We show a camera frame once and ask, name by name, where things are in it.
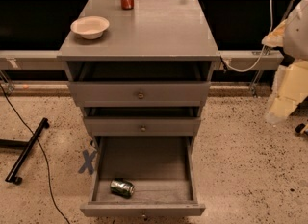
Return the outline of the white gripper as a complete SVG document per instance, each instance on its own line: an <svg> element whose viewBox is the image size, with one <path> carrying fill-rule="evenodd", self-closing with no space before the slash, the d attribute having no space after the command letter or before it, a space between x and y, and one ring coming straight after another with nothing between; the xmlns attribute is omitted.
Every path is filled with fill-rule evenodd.
<svg viewBox="0 0 308 224"><path fill-rule="evenodd" d="M285 28L286 21L283 20L273 31L264 36L262 44L267 47L282 47ZM282 69L276 97L268 101L266 121L268 123L285 121L307 96L308 62L295 60Z"/></svg>

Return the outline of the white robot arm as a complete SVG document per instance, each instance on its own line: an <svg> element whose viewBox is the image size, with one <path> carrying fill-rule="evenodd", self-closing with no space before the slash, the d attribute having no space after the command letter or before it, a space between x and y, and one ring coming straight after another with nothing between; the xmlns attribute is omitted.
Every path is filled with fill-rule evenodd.
<svg viewBox="0 0 308 224"><path fill-rule="evenodd" d="M301 0L289 16L262 39L269 47L282 47L294 62L279 67L265 118L284 121L308 97L308 0Z"/></svg>

